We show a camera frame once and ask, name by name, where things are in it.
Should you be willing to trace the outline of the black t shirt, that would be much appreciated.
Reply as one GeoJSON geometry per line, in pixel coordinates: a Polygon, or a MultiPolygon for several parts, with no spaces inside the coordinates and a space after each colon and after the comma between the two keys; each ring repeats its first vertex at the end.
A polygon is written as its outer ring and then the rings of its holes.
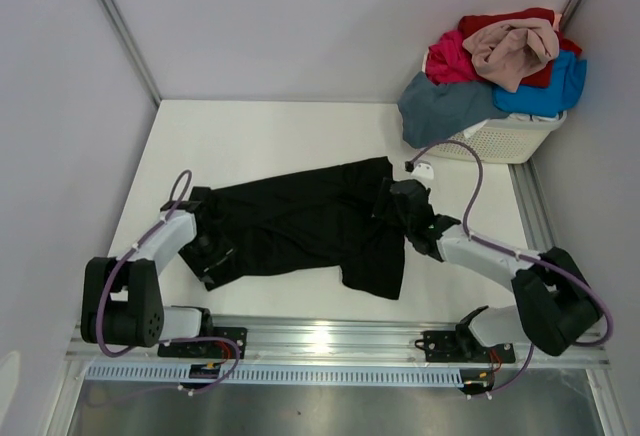
{"type": "Polygon", "coordinates": [[[211,189],[224,234],[236,247],[236,277],[338,267],[344,286],[400,296],[402,230],[372,216],[385,157],[211,189]]]}

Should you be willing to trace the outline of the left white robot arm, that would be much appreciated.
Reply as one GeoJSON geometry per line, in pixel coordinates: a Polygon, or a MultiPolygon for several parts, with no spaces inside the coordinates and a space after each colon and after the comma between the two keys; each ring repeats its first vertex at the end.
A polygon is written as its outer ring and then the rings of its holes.
{"type": "Polygon", "coordinates": [[[216,342],[209,310],[163,304],[159,276],[177,256],[207,290],[229,282],[236,249],[219,229],[210,190],[196,187],[188,199],[168,201],[159,219],[123,255],[94,257],[86,265],[80,331],[111,357],[111,346],[153,347],[180,340],[192,356],[216,342]]]}

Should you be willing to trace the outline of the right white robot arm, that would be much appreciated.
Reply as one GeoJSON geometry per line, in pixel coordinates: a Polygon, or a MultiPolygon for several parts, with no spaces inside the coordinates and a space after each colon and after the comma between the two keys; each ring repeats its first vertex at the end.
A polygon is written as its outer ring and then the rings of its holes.
{"type": "Polygon", "coordinates": [[[509,290],[514,305],[482,306],[455,326],[455,347],[478,360],[503,343],[529,343],[550,356],[584,345],[584,334],[610,315],[573,258],[554,247],[520,250],[473,232],[466,219],[434,212],[430,191],[410,179],[382,183],[376,217],[402,229],[413,249],[436,261],[469,269],[509,290]]]}

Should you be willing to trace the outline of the grey blue t shirt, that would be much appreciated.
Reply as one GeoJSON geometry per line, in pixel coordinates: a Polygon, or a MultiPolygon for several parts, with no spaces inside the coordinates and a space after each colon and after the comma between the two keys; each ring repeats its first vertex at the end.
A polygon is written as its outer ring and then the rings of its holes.
{"type": "Polygon", "coordinates": [[[502,120],[510,113],[494,105],[488,84],[471,81],[434,84],[418,72],[397,101],[403,140],[414,149],[449,139],[485,120],[502,120]]]}

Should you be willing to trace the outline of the white laundry basket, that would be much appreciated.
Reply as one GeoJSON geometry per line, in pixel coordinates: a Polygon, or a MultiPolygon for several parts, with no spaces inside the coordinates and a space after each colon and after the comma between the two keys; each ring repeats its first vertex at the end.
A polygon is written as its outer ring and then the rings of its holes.
{"type": "Polygon", "coordinates": [[[471,147],[484,163],[522,164],[528,161],[546,138],[562,124],[557,128],[551,124],[542,124],[537,130],[528,131],[516,131],[505,126],[487,126],[469,139],[464,138],[460,132],[451,136],[450,140],[471,147]]]}

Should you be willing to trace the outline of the magenta t shirt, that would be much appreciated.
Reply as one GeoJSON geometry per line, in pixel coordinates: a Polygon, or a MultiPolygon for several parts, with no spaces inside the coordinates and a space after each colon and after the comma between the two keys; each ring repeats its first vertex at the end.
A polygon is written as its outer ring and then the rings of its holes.
{"type": "Polygon", "coordinates": [[[463,48],[463,35],[458,30],[444,33],[426,53],[424,71],[434,84],[471,82],[477,74],[469,53],[463,48]]]}

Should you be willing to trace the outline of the beige pink t shirt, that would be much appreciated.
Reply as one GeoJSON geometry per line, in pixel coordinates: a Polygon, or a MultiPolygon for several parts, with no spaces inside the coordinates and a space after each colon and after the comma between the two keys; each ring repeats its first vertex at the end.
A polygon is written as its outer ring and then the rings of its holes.
{"type": "Polygon", "coordinates": [[[515,93],[522,80],[559,56],[559,37],[540,18],[492,23],[463,40],[462,47],[481,78],[515,93]]]}

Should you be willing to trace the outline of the dark red t shirt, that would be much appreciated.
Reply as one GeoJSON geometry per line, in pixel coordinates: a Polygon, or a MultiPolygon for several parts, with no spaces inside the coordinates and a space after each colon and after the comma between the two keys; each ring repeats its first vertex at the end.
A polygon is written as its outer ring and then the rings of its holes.
{"type": "MultiPolygon", "coordinates": [[[[540,18],[549,21],[556,34],[559,37],[560,51],[567,50],[573,52],[577,57],[582,54],[582,48],[574,41],[566,38],[562,32],[555,26],[556,13],[551,9],[546,8],[528,8],[519,12],[494,14],[494,15],[468,15],[460,19],[458,23],[458,30],[463,35],[463,40],[471,36],[473,33],[482,29],[492,23],[510,19],[527,19],[527,18],[540,18]]],[[[526,77],[522,80],[521,84],[526,86],[533,86],[538,88],[546,88],[551,79],[551,70],[553,69],[554,61],[549,62],[547,66],[541,71],[526,77]]]]}

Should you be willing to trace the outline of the bright blue t shirt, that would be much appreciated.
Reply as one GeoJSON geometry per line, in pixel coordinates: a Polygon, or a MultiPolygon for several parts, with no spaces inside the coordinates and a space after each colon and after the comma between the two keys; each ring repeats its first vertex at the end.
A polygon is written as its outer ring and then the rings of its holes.
{"type": "Polygon", "coordinates": [[[554,118],[577,105],[584,91],[588,62],[567,50],[554,61],[546,88],[521,84],[515,93],[493,90],[494,106],[504,112],[554,118]]]}

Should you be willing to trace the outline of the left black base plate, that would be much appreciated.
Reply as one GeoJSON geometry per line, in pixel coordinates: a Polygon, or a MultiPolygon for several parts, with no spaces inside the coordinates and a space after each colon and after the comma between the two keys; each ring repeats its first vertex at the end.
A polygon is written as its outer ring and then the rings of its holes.
{"type": "Polygon", "coordinates": [[[187,343],[171,343],[168,346],[160,346],[157,355],[161,358],[182,359],[221,359],[235,358],[235,350],[230,341],[239,349],[239,358],[245,356],[247,346],[248,329],[237,326],[214,326],[207,336],[214,337],[215,341],[197,341],[187,343]]]}

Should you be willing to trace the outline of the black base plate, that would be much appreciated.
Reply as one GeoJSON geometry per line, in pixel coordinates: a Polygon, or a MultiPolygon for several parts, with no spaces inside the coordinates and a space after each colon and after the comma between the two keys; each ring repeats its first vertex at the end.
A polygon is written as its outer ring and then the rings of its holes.
{"type": "Polygon", "coordinates": [[[168,346],[160,346],[157,355],[161,358],[182,359],[221,359],[235,358],[235,350],[230,341],[239,349],[239,358],[245,356],[247,346],[248,329],[237,326],[214,326],[207,336],[214,337],[215,341],[197,341],[187,343],[171,343],[168,346]]]}
{"type": "Polygon", "coordinates": [[[513,347],[507,344],[482,346],[473,337],[461,335],[455,330],[427,330],[414,341],[414,347],[422,351],[431,363],[506,363],[516,362],[513,347]]]}

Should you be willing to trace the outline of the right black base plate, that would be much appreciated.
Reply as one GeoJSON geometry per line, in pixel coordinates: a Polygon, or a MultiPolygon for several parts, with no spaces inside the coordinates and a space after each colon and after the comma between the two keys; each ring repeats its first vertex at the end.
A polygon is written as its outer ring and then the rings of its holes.
{"type": "Polygon", "coordinates": [[[473,337],[461,335],[455,330],[427,330],[414,341],[414,347],[422,351],[431,363],[506,363],[516,362],[513,347],[507,344],[482,346],[473,337]]]}

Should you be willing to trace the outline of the aluminium mounting rail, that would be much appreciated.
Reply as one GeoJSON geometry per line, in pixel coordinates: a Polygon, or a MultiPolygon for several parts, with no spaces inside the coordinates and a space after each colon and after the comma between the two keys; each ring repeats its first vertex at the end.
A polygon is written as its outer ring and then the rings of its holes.
{"type": "MultiPolygon", "coordinates": [[[[248,330],[245,364],[408,367],[426,363],[414,341],[424,331],[453,330],[455,323],[380,322],[214,315],[215,326],[248,330]]],[[[81,339],[79,323],[64,356],[66,361],[161,361],[157,349],[135,349],[111,359],[81,339]]],[[[611,369],[603,347],[567,349],[559,357],[536,350],[534,369],[611,369]]]]}

